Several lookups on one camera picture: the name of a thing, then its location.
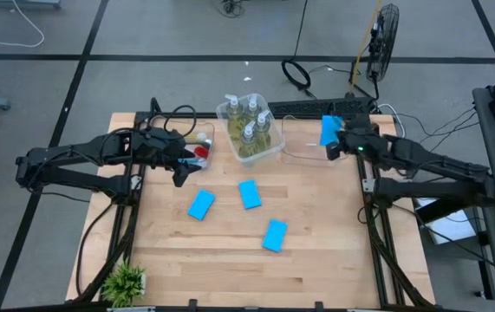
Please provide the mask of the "low clear plastic bin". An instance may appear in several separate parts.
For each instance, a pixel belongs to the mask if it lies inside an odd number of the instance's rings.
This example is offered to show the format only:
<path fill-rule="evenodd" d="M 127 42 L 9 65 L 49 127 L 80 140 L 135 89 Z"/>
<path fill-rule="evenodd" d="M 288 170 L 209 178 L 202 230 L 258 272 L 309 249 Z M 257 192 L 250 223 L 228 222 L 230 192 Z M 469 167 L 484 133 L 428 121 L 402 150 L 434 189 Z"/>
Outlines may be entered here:
<path fill-rule="evenodd" d="M 285 165 L 305 167 L 334 167 L 349 159 L 342 154 L 329 160 L 326 147 L 320 145 L 322 125 L 319 120 L 302 120 L 286 115 L 280 120 L 284 146 L 280 154 Z"/>
<path fill-rule="evenodd" d="M 188 120 L 188 119 L 172 119 L 167 123 L 167 129 L 168 130 L 177 130 L 179 133 L 185 133 L 187 132 L 193 124 L 193 120 Z M 205 120 L 197 120 L 195 128 L 192 130 L 190 134 L 196 134 L 196 133 L 206 133 L 208 136 L 208 139 L 212 140 L 212 146 L 209 150 L 209 156 L 206 159 L 208 164 L 206 165 L 207 169 L 210 164 L 211 164 L 211 159 L 212 159 L 212 153 L 213 149 L 215 146 L 214 140 L 215 140 L 215 126 L 211 122 L 207 122 Z M 200 145 L 201 141 L 186 141 L 186 144 L 194 144 L 194 145 Z"/>

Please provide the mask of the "blue cellulose sponge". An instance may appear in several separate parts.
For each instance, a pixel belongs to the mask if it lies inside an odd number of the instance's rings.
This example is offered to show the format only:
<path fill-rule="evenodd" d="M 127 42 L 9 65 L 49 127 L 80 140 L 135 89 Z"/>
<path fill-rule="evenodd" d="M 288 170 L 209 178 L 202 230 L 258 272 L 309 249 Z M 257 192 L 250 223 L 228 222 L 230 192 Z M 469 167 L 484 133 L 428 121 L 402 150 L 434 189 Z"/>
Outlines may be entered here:
<path fill-rule="evenodd" d="M 199 190 L 195 199 L 192 201 L 187 214 L 198 221 L 203 221 L 215 198 L 215 195 L 211 192 L 204 189 Z"/>
<path fill-rule="evenodd" d="M 343 118 L 335 115 L 324 115 L 321 123 L 320 145 L 326 146 L 339 141 L 337 133 L 342 129 Z"/>
<path fill-rule="evenodd" d="M 262 204 L 257 184 L 253 179 L 240 182 L 238 189 L 246 210 L 257 208 Z"/>
<path fill-rule="evenodd" d="M 285 222 L 272 219 L 265 233 L 262 247 L 266 250 L 281 252 L 287 229 L 288 225 Z"/>

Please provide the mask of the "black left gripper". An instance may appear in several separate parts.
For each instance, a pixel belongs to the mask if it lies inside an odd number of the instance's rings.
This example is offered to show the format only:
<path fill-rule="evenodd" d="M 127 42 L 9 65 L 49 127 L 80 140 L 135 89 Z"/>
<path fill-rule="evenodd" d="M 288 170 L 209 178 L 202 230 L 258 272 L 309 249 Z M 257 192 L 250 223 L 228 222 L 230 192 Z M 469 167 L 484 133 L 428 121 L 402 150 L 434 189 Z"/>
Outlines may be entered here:
<path fill-rule="evenodd" d="M 150 166 L 151 168 L 164 167 L 173 172 L 173 183 L 181 187 L 189 173 L 190 168 L 204 170 L 206 162 L 184 164 L 179 159 L 194 157 L 195 145 L 186 144 L 184 138 L 176 131 L 167 133 L 163 128 L 151 127 L 137 130 L 132 134 L 132 162 L 135 165 Z"/>

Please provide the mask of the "black perforated bar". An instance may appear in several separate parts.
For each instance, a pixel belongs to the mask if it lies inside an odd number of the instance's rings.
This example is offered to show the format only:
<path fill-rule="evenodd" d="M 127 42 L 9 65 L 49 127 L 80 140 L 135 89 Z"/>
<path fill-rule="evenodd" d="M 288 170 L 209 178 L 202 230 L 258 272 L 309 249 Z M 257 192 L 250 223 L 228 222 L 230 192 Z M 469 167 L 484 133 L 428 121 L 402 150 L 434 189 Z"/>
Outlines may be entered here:
<path fill-rule="evenodd" d="M 368 114 L 374 108 L 369 97 L 334 98 L 306 101 L 276 101 L 268 104 L 274 115 L 323 115 L 351 116 Z"/>

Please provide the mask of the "black floor fan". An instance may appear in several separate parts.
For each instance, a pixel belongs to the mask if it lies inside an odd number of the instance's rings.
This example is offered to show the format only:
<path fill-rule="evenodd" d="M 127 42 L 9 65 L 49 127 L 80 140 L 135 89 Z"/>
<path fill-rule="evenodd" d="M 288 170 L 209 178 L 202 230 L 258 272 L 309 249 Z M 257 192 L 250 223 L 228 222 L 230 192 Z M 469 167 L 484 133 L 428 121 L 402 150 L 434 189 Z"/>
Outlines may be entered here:
<path fill-rule="evenodd" d="M 399 8 L 392 3 L 383 6 L 378 12 L 368 47 L 367 78 L 370 81 L 382 81 L 388 71 L 399 19 Z"/>

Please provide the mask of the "white paper box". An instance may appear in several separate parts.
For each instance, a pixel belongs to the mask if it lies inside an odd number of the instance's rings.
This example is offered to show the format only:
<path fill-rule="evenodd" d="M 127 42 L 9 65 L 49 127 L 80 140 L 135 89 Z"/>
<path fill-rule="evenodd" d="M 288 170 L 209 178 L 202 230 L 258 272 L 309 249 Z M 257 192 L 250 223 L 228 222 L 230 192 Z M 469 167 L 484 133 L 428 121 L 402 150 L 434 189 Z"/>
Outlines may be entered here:
<path fill-rule="evenodd" d="M 428 232 L 431 235 L 434 244 L 447 244 L 449 240 L 453 241 L 475 237 L 476 231 L 471 225 L 471 220 L 463 211 L 456 211 L 447 217 L 439 218 L 427 223 Z"/>

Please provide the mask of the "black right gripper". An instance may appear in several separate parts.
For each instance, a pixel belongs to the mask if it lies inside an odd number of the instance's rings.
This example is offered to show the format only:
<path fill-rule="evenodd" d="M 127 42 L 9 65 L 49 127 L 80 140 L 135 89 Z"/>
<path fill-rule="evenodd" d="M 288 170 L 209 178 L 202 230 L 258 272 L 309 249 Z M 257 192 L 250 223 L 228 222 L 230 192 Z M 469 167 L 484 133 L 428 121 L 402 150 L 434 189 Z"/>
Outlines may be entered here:
<path fill-rule="evenodd" d="M 387 140 L 380 136 L 378 126 L 368 114 L 359 114 L 343 123 L 336 132 L 337 143 L 326 145 L 328 160 L 335 160 L 344 154 L 358 154 L 367 160 L 378 160 L 387 154 Z"/>

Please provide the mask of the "green plant in white pot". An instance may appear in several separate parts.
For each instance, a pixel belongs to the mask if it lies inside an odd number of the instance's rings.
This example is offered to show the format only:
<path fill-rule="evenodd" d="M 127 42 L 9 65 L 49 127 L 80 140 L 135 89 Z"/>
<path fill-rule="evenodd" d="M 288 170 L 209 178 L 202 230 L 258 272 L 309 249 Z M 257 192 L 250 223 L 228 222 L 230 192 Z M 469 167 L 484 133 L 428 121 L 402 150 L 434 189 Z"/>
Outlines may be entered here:
<path fill-rule="evenodd" d="M 146 269 L 132 266 L 128 260 L 122 262 L 103 283 L 103 298 L 113 308 L 132 307 L 134 300 L 143 298 L 146 292 Z"/>

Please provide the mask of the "grey floor bar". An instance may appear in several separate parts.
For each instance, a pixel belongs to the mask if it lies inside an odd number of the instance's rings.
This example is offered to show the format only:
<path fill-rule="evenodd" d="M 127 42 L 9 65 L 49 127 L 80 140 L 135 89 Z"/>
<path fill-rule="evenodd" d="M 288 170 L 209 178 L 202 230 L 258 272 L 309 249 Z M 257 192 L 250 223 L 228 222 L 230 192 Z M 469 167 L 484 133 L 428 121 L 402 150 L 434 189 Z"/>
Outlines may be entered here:
<path fill-rule="evenodd" d="M 61 0 L 0 0 L 0 6 L 12 6 L 18 5 L 22 7 L 52 7 L 55 10 L 59 10 L 61 6 Z"/>

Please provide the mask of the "yellow dish soap pump bottle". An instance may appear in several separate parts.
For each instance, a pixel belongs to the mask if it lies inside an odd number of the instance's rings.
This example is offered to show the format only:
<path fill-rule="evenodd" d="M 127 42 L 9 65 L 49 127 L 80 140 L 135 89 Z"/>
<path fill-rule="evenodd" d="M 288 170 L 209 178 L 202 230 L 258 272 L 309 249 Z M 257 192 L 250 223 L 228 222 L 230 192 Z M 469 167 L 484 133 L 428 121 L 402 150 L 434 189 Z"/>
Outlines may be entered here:
<path fill-rule="evenodd" d="M 258 114 L 261 112 L 261 107 L 257 103 L 257 95 L 251 94 L 248 98 L 247 105 L 244 109 L 244 120 L 246 124 L 257 119 Z"/>
<path fill-rule="evenodd" d="M 254 133 L 254 127 L 256 122 L 254 120 L 247 123 L 244 127 L 243 132 L 240 136 L 240 147 L 238 150 L 238 155 L 242 159 L 249 158 L 255 153 L 256 147 L 256 136 Z"/>
<path fill-rule="evenodd" d="M 243 106 L 236 95 L 226 94 L 228 100 L 226 112 L 228 115 L 228 133 L 233 141 L 238 141 L 243 129 Z"/>
<path fill-rule="evenodd" d="M 269 148 L 270 138 L 270 111 L 264 110 L 257 116 L 257 149 L 259 152 Z"/>

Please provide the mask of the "tall clear plastic tub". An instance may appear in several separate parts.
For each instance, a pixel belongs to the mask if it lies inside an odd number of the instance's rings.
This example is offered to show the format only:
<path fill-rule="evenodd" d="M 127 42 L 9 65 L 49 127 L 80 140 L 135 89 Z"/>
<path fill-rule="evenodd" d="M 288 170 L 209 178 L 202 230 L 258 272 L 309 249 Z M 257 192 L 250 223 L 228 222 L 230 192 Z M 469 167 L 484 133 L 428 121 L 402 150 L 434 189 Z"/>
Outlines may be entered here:
<path fill-rule="evenodd" d="M 247 95 L 243 95 L 243 96 L 237 96 L 236 95 L 239 99 L 240 104 L 243 106 L 243 109 L 245 109 L 247 102 L 248 102 L 248 98 L 250 95 L 251 94 L 247 94 Z M 256 125 L 254 127 L 254 133 L 256 136 L 255 153 L 246 159 L 242 159 L 238 155 L 238 150 L 239 150 L 239 147 L 241 144 L 240 138 L 238 141 L 233 141 L 231 139 L 229 133 L 228 133 L 228 129 L 227 129 L 228 115 L 226 112 L 226 105 L 228 104 L 228 100 L 225 99 L 225 102 L 218 105 L 216 108 L 216 115 L 217 115 L 218 120 L 220 121 L 220 123 L 222 124 L 222 126 L 225 130 L 225 137 L 227 139 L 227 142 L 229 143 L 229 146 L 231 148 L 231 152 L 233 153 L 236 160 L 241 165 L 243 165 L 245 167 L 253 167 L 258 162 L 266 161 L 270 157 L 273 157 L 277 153 L 281 152 L 283 149 L 283 146 L 284 146 L 283 135 L 281 134 L 280 130 L 277 127 L 276 118 L 274 117 L 274 114 L 271 112 L 271 110 L 268 106 L 268 102 L 266 101 L 266 99 L 262 95 L 260 95 L 260 94 L 256 94 L 256 95 L 257 95 L 257 103 L 261 107 L 261 112 L 263 112 L 264 110 L 270 111 L 270 138 L 271 138 L 271 142 L 270 142 L 270 146 L 267 150 L 262 151 L 262 152 L 258 151 L 258 149 L 257 149 L 257 134 L 256 134 L 257 120 L 255 120 L 255 122 L 256 122 Z M 243 113 L 243 129 L 242 129 L 241 133 L 243 132 L 245 125 L 246 125 L 246 123 L 244 120 L 244 113 Z"/>

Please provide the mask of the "red dish brush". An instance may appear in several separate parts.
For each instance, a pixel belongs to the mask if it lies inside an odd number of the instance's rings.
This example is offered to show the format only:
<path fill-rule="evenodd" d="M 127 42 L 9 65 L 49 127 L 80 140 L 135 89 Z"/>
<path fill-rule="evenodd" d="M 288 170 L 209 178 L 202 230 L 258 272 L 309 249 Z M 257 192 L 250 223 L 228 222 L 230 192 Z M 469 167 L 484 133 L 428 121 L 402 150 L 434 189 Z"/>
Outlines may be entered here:
<path fill-rule="evenodd" d="M 186 156 L 186 150 L 184 151 L 184 157 L 186 159 L 207 159 L 209 156 L 209 150 L 207 148 L 204 148 L 203 146 L 195 145 L 195 150 L 194 150 L 195 156 L 194 157 L 187 157 Z"/>

